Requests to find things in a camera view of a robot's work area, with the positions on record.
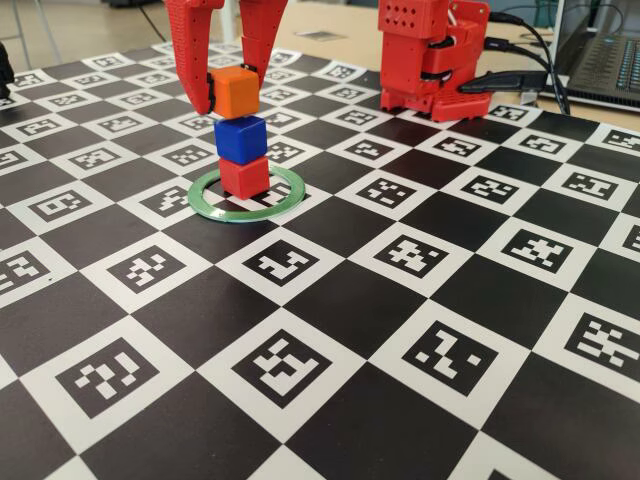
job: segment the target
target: checkerboard mat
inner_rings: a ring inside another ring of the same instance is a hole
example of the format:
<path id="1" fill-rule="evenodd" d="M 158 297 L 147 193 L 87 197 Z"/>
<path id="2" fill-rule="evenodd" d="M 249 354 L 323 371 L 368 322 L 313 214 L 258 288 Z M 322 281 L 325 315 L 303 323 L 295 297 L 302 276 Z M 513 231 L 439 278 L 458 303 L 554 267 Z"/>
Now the checkerboard mat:
<path id="1" fill-rule="evenodd" d="M 1 478 L 640 477 L 640 134 L 384 113 L 377 73 L 276 49 L 259 115 L 306 198 L 226 225 L 187 203 L 215 118 L 170 44 L 13 90 Z"/>

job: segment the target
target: laptop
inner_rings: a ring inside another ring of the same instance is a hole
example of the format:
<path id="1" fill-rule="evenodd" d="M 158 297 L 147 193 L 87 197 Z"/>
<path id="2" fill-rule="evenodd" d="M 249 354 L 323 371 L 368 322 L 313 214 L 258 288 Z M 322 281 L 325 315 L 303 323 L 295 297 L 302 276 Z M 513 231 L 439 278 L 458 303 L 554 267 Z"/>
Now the laptop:
<path id="1" fill-rule="evenodd" d="M 559 28 L 554 30 L 551 54 L 569 98 L 640 112 L 640 37 L 598 32 L 591 25 L 595 12 L 586 3 L 560 0 L 558 4 Z M 614 9 L 601 7 L 605 9 L 615 17 Z M 614 25 L 618 21 L 622 20 L 615 17 Z"/>

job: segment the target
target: blue cube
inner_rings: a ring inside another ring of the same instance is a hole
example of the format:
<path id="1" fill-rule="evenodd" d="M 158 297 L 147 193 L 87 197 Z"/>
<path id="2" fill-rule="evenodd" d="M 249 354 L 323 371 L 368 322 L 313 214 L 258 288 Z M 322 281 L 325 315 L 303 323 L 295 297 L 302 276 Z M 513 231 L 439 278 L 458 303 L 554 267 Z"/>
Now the blue cube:
<path id="1" fill-rule="evenodd" d="M 267 153 L 267 125 L 253 115 L 220 120 L 214 126 L 218 155 L 246 165 Z"/>

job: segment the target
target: black square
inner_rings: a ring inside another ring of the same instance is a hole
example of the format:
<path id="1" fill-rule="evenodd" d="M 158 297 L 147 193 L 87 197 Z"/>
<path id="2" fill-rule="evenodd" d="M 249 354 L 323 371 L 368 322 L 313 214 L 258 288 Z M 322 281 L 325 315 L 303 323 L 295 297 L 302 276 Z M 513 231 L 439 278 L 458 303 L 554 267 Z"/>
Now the black square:
<path id="1" fill-rule="evenodd" d="M 325 192 L 338 193 L 369 173 L 371 168 L 329 152 L 321 152 L 296 165 L 292 170 L 310 185 Z"/>
<path id="2" fill-rule="evenodd" d="M 604 250 L 591 257 L 572 292 L 618 312 L 640 319 L 638 263 Z"/>
<path id="3" fill-rule="evenodd" d="M 556 240 L 520 229 L 505 245 L 502 253 L 548 272 L 558 273 L 572 250 L 573 247 Z"/>
<path id="4" fill-rule="evenodd" d="M 476 197 L 484 198 L 491 202 L 504 203 L 509 200 L 519 188 L 509 183 L 494 180 L 493 178 L 478 175 L 471 182 L 461 188 L 463 192 L 470 193 Z"/>
<path id="5" fill-rule="evenodd" d="M 412 147 L 415 147 L 439 132 L 440 130 L 436 128 L 402 120 L 401 118 L 392 118 L 368 131 L 368 133 L 373 135 L 378 135 L 379 137 L 404 143 Z"/>
<path id="6" fill-rule="evenodd" d="M 583 242 L 599 245 L 616 212 L 549 190 L 538 190 L 516 217 Z"/>
<path id="7" fill-rule="evenodd" d="M 598 123 L 583 118 L 543 111 L 540 116 L 529 125 L 529 128 L 584 142 L 596 131 Z"/>
<path id="8" fill-rule="evenodd" d="M 157 374 L 146 358 L 118 338 L 56 375 L 56 380 L 82 411 L 94 418 Z"/>
<path id="9" fill-rule="evenodd" d="M 373 258 L 418 278 L 424 278 L 447 255 L 444 250 L 407 235 L 400 235 Z"/>
<path id="10" fill-rule="evenodd" d="M 387 208 L 396 208 L 416 191 L 405 185 L 379 178 L 360 190 L 356 195 Z"/>
<path id="11" fill-rule="evenodd" d="M 365 364 L 287 446 L 324 478 L 444 480 L 475 435 Z"/>
<path id="12" fill-rule="evenodd" d="M 189 205 L 187 191 L 178 186 L 169 187 L 167 190 L 145 198 L 140 203 L 165 218 L 184 210 L 185 206 Z"/>
<path id="13" fill-rule="evenodd" d="M 40 480 L 74 457 L 20 382 L 0 390 L 0 472 L 7 480 Z"/>
<path id="14" fill-rule="evenodd" d="M 118 205 L 111 205 L 41 235 L 80 269 L 155 233 L 155 229 Z"/>
<path id="15" fill-rule="evenodd" d="M 279 446 L 194 373 L 82 453 L 82 459 L 104 480 L 241 479 Z"/>
<path id="16" fill-rule="evenodd" d="M 313 255 L 278 240 L 242 262 L 243 265 L 282 287 L 318 263 Z"/>
<path id="17" fill-rule="evenodd" d="M 583 145 L 568 163 L 603 172 L 615 177 L 640 182 L 640 162 L 638 157 L 608 148 Z"/>
<path id="18" fill-rule="evenodd" d="M 478 167 L 485 170 L 501 173 L 534 185 L 542 185 L 546 182 L 560 168 L 560 165 L 553 160 L 505 147 L 498 147 L 477 164 Z"/>
<path id="19" fill-rule="evenodd" d="M 285 308 L 369 358 L 422 303 L 422 295 L 347 260 Z"/>
<path id="20" fill-rule="evenodd" d="M 436 320 L 402 359 L 468 396 L 497 356 L 486 345 Z"/>
<path id="21" fill-rule="evenodd" d="M 327 149 L 355 135 L 353 130 L 322 120 L 315 120 L 287 133 L 288 137 L 314 147 Z"/>
<path id="22" fill-rule="evenodd" d="M 469 167 L 462 163 L 419 150 L 409 150 L 382 167 L 387 172 L 436 189 L 444 187 L 467 168 Z"/>
<path id="23" fill-rule="evenodd" d="M 503 143 L 509 140 L 520 129 L 506 123 L 494 122 L 486 118 L 475 118 L 473 120 L 462 120 L 451 126 L 449 130 L 468 135 L 470 137 L 481 138 L 493 143 Z"/>
<path id="24" fill-rule="evenodd" d="M 49 162 L 23 168 L 0 176 L 0 203 L 11 205 L 73 180 L 71 175 Z"/>
<path id="25" fill-rule="evenodd" d="M 402 219 L 403 223 L 475 251 L 507 216 L 437 192 Z"/>
<path id="26" fill-rule="evenodd" d="M 25 145 L 45 158 L 53 158 L 102 141 L 104 141 L 102 137 L 84 127 L 72 127 L 46 137 L 31 140 Z"/>
<path id="27" fill-rule="evenodd" d="M 503 337 L 533 348 L 566 295 L 559 288 L 474 255 L 432 298 Z"/>
<path id="28" fill-rule="evenodd" d="M 330 365 L 331 361 L 320 353 L 280 330 L 232 370 L 273 403 L 285 408 Z"/>
<path id="29" fill-rule="evenodd" d="M 559 478 L 635 479 L 638 404 L 530 354 L 483 431 Z"/>
<path id="30" fill-rule="evenodd" d="M 132 292 L 141 293 L 184 267 L 180 260 L 154 245 L 109 267 L 107 271 Z"/>
<path id="31" fill-rule="evenodd" d="M 287 228 L 348 257 L 392 223 L 382 215 L 331 197 L 289 221 Z"/>
<path id="32" fill-rule="evenodd" d="M 173 178 L 173 174 L 143 158 L 123 163 L 85 179 L 85 183 L 117 202 Z"/>

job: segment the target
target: orange cube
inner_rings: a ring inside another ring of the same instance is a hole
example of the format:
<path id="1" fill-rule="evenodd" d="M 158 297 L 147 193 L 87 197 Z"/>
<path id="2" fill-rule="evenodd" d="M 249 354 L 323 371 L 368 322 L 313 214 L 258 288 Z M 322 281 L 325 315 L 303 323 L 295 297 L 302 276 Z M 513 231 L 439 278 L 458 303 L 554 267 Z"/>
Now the orange cube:
<path id="1" fill-rule="evenodd" d="M 209 73 L 216 97 L 214 113 L 232 119 L 258 112 L 260 80 L 256 72 L 236 66 L 217 68 Z"/>

